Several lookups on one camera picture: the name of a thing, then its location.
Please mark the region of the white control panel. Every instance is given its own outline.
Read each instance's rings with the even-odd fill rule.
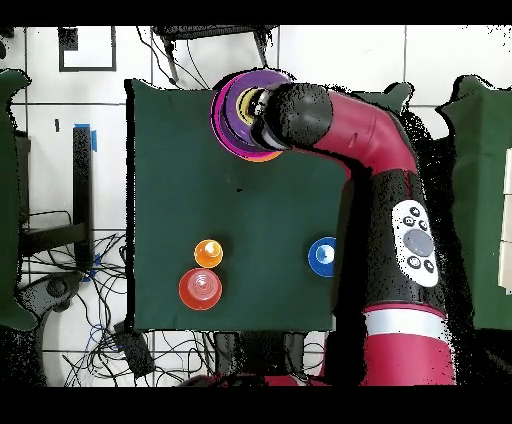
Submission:
[[[391,216],[400,270],[415,283],[434,287],[439,274],[427,212],[415,200],[404,200],[393,208]]]

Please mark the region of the green tablecloth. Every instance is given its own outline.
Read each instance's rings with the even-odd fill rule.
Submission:
[[[336,234],[342,168],[296,152],[244,161],[212,132],[213,91],[132,86],[135,327],[330,329],[333,279],[313,273],[307,252]],[[197,267],[194,247],[206,238],[224,248],[214,268],[223,294],[214,308],[197,312],[181,302],[178,282]]]

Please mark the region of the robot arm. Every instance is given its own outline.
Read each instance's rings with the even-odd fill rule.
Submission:
[[[362,384],[454,384],[435,245],[416,158],[399,121],[313,84],[259,90],[248,109],[255,118],[250,136],[261,150],[322,155],[348,174],[343,198],[352,202],[339,290],[342,298],[364,289]]]

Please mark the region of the orange cup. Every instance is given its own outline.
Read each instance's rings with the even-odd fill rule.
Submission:
[[[203,268],[213,268],[221,263],[222,246],[215,240],[203,240],[194,249],[194,259]]]

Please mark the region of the red cup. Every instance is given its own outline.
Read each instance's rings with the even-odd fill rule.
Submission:
[[[181,277],[178,290],[186,306],[195,311],[206,311],[219,301],[222,284],[211,269],[194,268]]]

